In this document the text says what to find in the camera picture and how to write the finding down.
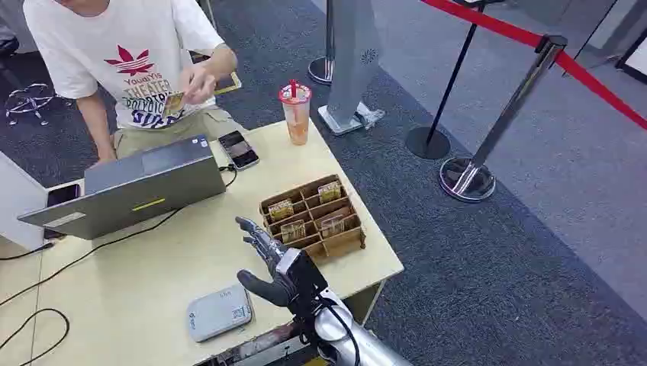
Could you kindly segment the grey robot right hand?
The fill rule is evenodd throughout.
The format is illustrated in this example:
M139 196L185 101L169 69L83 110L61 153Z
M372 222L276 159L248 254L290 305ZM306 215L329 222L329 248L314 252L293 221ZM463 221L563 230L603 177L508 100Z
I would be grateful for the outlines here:
M250 271L242 269L237 272L237 279L249 292L261 297L277 307L288 307L296 295L295 286L276 267L287 252L287 248L274 239L261 226L245 217L235 217L240 229L246 232L243 241L250 244L265 262L271 282L261 280Z

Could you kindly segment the person's left hand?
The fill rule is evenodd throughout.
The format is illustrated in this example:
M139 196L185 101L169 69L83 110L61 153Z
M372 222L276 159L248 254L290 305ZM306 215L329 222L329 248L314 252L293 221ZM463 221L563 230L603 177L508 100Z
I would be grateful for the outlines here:
M217 79L206 62L183 69L180 87L184 104L201 104L213 96Z

